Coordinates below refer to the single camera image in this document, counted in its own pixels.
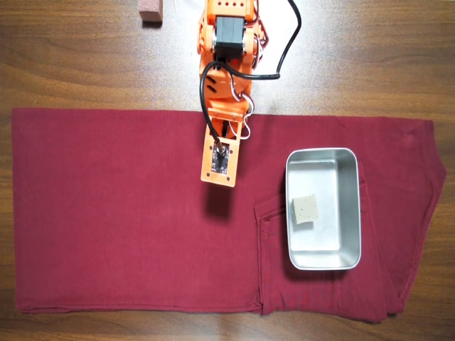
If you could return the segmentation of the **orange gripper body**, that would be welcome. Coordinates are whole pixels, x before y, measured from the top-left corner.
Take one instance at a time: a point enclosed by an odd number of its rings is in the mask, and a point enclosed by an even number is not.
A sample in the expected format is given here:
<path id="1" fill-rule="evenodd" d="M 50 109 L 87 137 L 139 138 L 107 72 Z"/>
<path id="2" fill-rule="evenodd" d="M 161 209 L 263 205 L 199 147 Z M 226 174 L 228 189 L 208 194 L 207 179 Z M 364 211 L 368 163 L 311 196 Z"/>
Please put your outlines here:
<path id="1" fill-rule="evenodd" d="M 207 101 L 206 107 L 218 136 L 236 139 L 237 128 L 243 127 L 242 119 L 249 109 L 247 102 Z"/>

